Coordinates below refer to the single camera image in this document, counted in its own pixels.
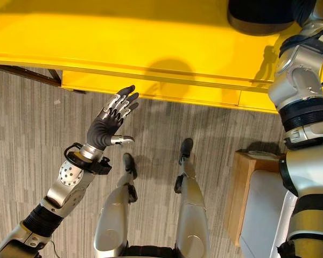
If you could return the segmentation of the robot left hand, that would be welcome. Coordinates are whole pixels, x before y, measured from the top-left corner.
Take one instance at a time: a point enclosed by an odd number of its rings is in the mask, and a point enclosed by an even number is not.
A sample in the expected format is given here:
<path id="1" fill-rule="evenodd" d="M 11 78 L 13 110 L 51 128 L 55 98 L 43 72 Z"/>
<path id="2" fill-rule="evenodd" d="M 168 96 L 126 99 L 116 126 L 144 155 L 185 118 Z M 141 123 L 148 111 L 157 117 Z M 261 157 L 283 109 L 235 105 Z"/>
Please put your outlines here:
<path id="1" fill-rule="evenodd" d="M 111 96 L 87 131 L 86 143 L 80 149 L 83 157 L 99 160 L 106 147 L 135 142 L 133 137 L 118 135 L 117 131 L 126 117 L 138 107 L 136 102 L 138 97 L 139 93 L 135 91 L 134 85 L 123 88 Z"/>

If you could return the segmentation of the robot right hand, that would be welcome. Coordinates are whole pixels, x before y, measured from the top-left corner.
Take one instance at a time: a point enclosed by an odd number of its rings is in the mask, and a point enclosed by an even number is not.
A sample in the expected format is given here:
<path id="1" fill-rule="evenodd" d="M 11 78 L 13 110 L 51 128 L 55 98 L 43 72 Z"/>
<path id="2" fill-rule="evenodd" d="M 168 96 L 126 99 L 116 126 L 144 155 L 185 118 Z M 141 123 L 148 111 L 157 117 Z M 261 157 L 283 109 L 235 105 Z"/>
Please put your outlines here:
<path id="1" fill-rule="evenodd" d="M 308 20 L 310 14 L 314 10 L 316 0 L 293 0 L 291 3 L 291 9 L 294 21 L 303 27 Z"/>

